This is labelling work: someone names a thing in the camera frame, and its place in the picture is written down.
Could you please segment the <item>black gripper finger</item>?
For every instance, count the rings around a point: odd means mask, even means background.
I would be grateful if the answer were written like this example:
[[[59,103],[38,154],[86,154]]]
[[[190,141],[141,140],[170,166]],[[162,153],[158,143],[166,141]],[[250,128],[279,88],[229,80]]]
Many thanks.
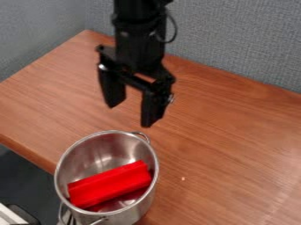
[[[105,103],[114,108],[126,99],[126,85],[119,80],[115,72],[99,69],[99,83]]]
[[[162,119],[172,100],[173,93],[170,85],[154,88],[142,93],[141,125],[143,127],[151,127]]]

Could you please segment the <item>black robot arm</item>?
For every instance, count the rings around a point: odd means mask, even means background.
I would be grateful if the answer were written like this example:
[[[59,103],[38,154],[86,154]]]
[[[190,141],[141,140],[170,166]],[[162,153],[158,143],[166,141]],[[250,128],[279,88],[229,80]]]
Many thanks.
[[[111,23],[115,46],[98,46],[102,94],[109,107],[126,99],[126,87],[142,92],[141,125],[151,125],[163,117],[173,97],[176,76],[162,65],[166,26],[174,18],[168,4],[173,0],[114,0]]]

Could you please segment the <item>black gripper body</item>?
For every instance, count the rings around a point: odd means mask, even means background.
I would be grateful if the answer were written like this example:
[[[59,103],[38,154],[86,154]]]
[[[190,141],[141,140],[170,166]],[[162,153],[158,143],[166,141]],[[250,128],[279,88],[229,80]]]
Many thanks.
[[[176,37],[166,39],[166,28],[115,29],[115,47],[98,46],[99,69],[117,73],[119,80],[145,92],[174,84],[176,77],[162,65],[165,46]]]

